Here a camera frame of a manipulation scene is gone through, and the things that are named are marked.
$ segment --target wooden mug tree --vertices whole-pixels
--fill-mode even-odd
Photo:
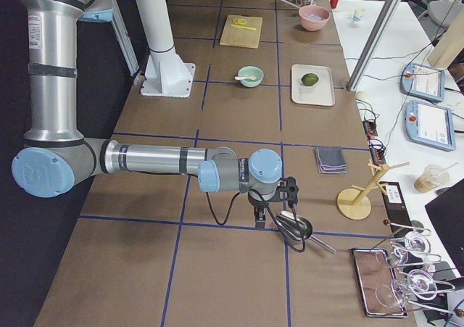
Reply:
[[[368,166],[372,172],[372,178],[364,188],[352,186],[352,188],[341,191],[336,198],[339,211],[345,217],[352,220],[362,220],[369,216],[371,210],[370,201],[367,198],[369,192],[375,188],[379,188],[381,192],[386,195],[385,185],[380,184],[379,181],[389,170],[405,165],[409,165],[409,162],[394,166],[388,166],[387,164],[377,166],[369,160]]]

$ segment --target blue joint cover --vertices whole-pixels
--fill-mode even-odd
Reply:
[[[198,184],[200,189],[205,192],[219,191],[220,181],[219,172],[216,163],[213,160],[200,162],[198,166]]]
[[[84,22],[110,22],[113,20],[113,8],[99,11],[84,12],[79,21]]]
[[[282,175],[282,159],[270,149],[259,149],[249,158],[249,171],[259,182],[275,183]]]
[[[23,149],[12,162],[14,180],[25,191],[52,198],[74,186],[73,169],[58,154],[44,148]]]

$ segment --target pink bowl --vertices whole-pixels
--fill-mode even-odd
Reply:
[[[303,6],[298,11],[299,23],[305,30],[317,31],[326,26],[331,13],[319,6]]]

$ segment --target white tray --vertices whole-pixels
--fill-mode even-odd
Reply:
[[[314,86],[304,86],[302,77],[306,73],[315,73],[319,81]],[[335,94],[331,69],[325,66],[293,65],[291,67],[291,99],[297,104],[333,106]]]

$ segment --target lime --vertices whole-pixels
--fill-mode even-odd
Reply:
[[[314,73],[307,73],[302,77],[304,86],[314,86],[319,81],[318,75]]]

